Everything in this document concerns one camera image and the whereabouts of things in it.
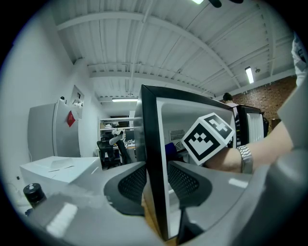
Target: brick wall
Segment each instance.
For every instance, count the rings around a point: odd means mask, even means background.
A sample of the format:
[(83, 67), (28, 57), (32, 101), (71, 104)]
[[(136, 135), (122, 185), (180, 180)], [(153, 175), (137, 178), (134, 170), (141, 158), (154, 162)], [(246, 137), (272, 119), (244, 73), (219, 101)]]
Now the brick wall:
[(290, 76), (277, 80), (271, 84), (257, 87), (244, 94), (233, 96), (233, 102), (252, 106), (264, 111), (264, 117), (269, 120), (269, 130), (271, 130), (271, 120), (278, 118), (277, 110), (289, 97), (296, 87), (296, 77)]

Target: metal watch band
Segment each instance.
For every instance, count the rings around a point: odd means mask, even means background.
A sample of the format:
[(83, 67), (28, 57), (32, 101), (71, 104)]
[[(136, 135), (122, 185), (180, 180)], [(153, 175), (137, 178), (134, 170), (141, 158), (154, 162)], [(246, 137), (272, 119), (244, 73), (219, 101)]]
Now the metal watch band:
[(252, 173), (253, 159), (247, 145), (239, 146), (237, 148), (242, 156), (242, 173)]

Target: ceiling light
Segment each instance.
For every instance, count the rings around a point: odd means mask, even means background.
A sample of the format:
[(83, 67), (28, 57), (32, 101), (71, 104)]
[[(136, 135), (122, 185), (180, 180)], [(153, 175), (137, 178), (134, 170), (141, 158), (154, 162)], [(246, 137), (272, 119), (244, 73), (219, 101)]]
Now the ceiling light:
[(192, 1), (194, 1), (194, 2), (197, 3), (197, 4), (200, 4), (200, 3), (202, 3), (204, 0), (192, 0)]
[(254, 82), (254, 77), (252, 76), (251, 67), (245, 68), (245, 71), (247, 73), (247, 76), (248, 76), (248, 79), (249, 79), (249, 83), (252, 84)]
[(138, 98), (116, 98), (112, 99), (112, 102), (136, 102)]

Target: white ceiling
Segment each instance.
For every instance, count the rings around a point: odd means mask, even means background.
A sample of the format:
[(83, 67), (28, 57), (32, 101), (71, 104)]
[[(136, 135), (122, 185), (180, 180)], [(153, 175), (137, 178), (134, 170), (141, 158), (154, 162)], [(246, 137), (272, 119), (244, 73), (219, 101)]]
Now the white ceiling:
[(99, 97), (136, 97), (141, 84), (218, 97), (244, 91), (248, 66), (260, 83), (292, 74), (293, 33), (281, 17), (261, 1), (221, 2), (61, 0), (52, 10)]

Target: red sign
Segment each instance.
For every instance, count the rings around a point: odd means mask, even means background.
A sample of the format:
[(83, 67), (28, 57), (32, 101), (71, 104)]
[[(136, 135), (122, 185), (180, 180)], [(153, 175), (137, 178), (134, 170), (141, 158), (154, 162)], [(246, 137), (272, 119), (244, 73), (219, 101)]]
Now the red sign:
[(67, 124), (69, 127), (71, 127), (74, 122), (75, 118), (73, 117), (72, 111), (70, 111), (67, 117)]

